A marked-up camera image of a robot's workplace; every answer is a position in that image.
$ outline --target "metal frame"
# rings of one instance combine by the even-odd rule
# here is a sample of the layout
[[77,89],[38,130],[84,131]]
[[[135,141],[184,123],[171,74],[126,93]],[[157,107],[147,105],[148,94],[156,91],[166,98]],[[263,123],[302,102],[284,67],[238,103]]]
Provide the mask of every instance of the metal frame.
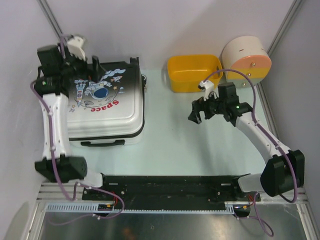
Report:
[[[46,16],[49,24],[52,26],[56,36],[59,38],[63,32],[50,9],[50,6],[47,3],[47,0],[37,0],[41,9],[43,10],[44,15]],[[287,15],[285,16],[276,36],[274,37],[270,48],[268,49],[268,54],[272,56],[273,52],[277,48],[279,42],[283,38],[284,34],[287,32],[291,23],[293,22],[295,16],[299,12],[301,6],[305,0],[294,0]],[[267,124],[270,131],[277,137],[278,131],[275,125],[274,117],[266,97],[264,88],[261,83],[257,85],[257,91],[262,103],[262,108],[267,119]],[[73,192],[73,184],[67,183],[65,184],[65,188],[69,194]],[[79,187],[76,192],[77,204],[88,203],[88,201],[82,200],[82,192],[83,188]],[[287,198],[291,198],[293,192],[287,192],[285,196]],[[285,202],[281,197],[270,197],[265,193],[261,193],[261,202],[257,202],[257,204],[289,204]],[[37,240],[41,233],[42,223],[45,219],[46,207],[48,204],[52,203],[67,203],[68,201],[64,198],[61,193],[58,185],[56,183],[43,183],[41,185],[36,204],[33,210],[33,215],[31,220],[29,221],[29,226],[27,232],[24,235],[23,239],[28,240]],[[100,202],[100,201],[90,201],[90,203],[111,203],[111,202]],[[246,202],[226,202],[227,205],[231,204],[246,204]],[[298,189],[298,199],[296,202],[297,210],[300,215],[300,219],[304,228],[305,235],[308,240],[316,240],[320,239],[319,229],[316,225],[316,221],[314,219],[313,213],[310,208],[310,204],[308,202],[308,197],[306,195],[304,188]]]

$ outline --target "metal plate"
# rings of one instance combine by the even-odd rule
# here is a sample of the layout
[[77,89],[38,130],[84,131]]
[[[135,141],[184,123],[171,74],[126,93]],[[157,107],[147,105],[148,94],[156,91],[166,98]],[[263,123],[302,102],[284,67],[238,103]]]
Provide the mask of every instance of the metal plate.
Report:
[[[258,205],[260,216],[271,225],[274,239],[306,240],[297,207],[293,204]],[[56,223],[82,213],[46,213]],[[258,221],[237,220],[218,214],[121,214],[108,219],[79,219],[64,226],[43,222],[41,240],[264,240],[269,239]]]

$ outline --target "sticker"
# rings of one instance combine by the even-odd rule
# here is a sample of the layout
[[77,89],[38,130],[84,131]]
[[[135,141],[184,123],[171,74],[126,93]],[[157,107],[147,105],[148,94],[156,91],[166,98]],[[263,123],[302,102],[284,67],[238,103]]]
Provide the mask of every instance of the sticker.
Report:
[[124,89],[121,86],[120,81],[120,79],[122,79],[123,76],[114,75],[123,74],[124,72],[126,72],[126,69],[120,68],[106,71],[99,82],[94,82],[91,79],[75,80],[74,83],[76,92],[73,92],[73,94],[74,101],[76,102],[76,104],[72,105],[69,112],[73,113],[77,109],[86,108],[95,109],[92,110],[92,112],[99,112],[101,110],[106,110],[113,105],[117,105],[119,101],[115,100],[115,97],[119,92],[124,93],[124,91],[119,90]]

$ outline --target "rocket graphic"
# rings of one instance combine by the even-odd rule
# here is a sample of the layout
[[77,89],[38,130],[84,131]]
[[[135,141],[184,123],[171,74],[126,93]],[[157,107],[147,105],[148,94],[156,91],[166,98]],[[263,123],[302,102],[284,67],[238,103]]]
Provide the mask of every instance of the rocket graphic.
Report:
[[75,99],[78,107],[80,107],[80,105],[81,105],[86,82],[88,82],[88,80],[79,79],[79,80],[74,81],[74,83],[76,84],[76,86],[75,86],[76,87],[76,96],[74,99]]
[[111,82],[119,82],[120,83],[120,79],[122,78],[122,76],[114,76],[112,79],[111,79]]

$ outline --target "white lunch box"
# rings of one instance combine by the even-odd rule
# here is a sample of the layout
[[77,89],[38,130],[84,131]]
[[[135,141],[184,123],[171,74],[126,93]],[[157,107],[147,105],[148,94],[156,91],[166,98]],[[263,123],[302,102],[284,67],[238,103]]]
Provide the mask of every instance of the white lunch box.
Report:
[[101,63],[101,81],[72,82],[67,125],[74,146],[108,147],[135,144],[142,138],[145,80],[139,58],[130,63]]

